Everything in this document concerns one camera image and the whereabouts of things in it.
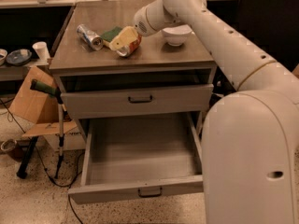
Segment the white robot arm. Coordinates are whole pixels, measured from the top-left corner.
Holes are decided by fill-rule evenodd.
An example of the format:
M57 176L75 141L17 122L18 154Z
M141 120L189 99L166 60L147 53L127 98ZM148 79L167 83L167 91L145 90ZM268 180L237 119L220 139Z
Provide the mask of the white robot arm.
M206 0L156 0L136 12L133 26L149 36L181 23L235 88L203 126L206 223L297 224L297 77L210 12Z

